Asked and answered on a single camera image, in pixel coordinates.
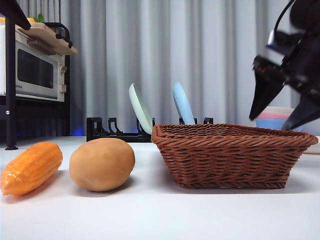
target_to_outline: microwave oven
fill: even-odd
[[[6,33],[0,25],[0,96],[6,95]],[[17,97],[65,101],[65,56],[32,47],[33,39],[15,29],[15,92]]]

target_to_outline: wooden board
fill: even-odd
[[[35,40],[40,40],[50,46],[59,55],[75,55],[78,50],[75,47],[69,48],[69,44],[63,39],[56,39],[56,33],[42,22],[30,22],[31,28],[24,30],[17,29]]]

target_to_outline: basket rim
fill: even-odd
[[[211,127],[233,127],[238,128],[241,130],[247,130],[251,132],[256,132],[259,134],[248,134],[248,135],[242,135],[242,136],[233,136],[233,135],[226,135],[226,136],[214,136],[214,135],[207,135],[207,136],[187,136],[182,134],[170,134],[170,133],[163,133],[162,128],[164,127],[178,127],[178,128],[198,128],[200,126],[209,126],[209,124],[184,124],[184,125],[178,125],[178,124],[157,124],[152,129],[152,135],[151,140],[153,143],[159,143],[162,141],[186,141],[186,140],[199,140],[199,141],[209,141],[209,140],[281,140],[281,139],[300,139],[300,140],[309,140],[308,145],[314,145],[318,143],[318,138],[310,133],[307,132],[299,132],[299,131],[283,131],[283,130],[275,130],[275,129],[268,129],[268,128],[260,128],[260,127],[254,127],[254,126],[244,126],[239,124],[231,124],[231,123],[213,123],[210,124]]]

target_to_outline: oven knob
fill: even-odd
[[[65,74],[66,72],[67,72],[67,67],[66,66],[61,66],[61,68],[60,68],[60,73],[61,74]]]
[[[67,85],[65,84],[60,84],[60,92],[62,94],[66,93],[67,92]]]

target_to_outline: white dish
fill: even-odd
[[[147,134],[152,134],[152,118],[150,117],[149,111],[145,102],[143,101],[138,88],[134,83],[129,87],[129,98],[133,107],[136,118],[139,120],[141,127]]]

